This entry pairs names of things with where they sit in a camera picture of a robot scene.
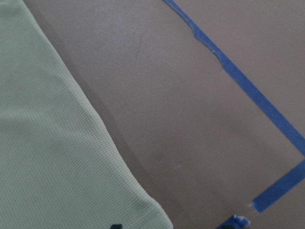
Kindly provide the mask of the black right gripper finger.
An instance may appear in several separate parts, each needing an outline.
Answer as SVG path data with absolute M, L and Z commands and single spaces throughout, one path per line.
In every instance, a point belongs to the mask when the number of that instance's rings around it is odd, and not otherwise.
M 122 224 L 112 224 L 110 229 L 122 229 Z

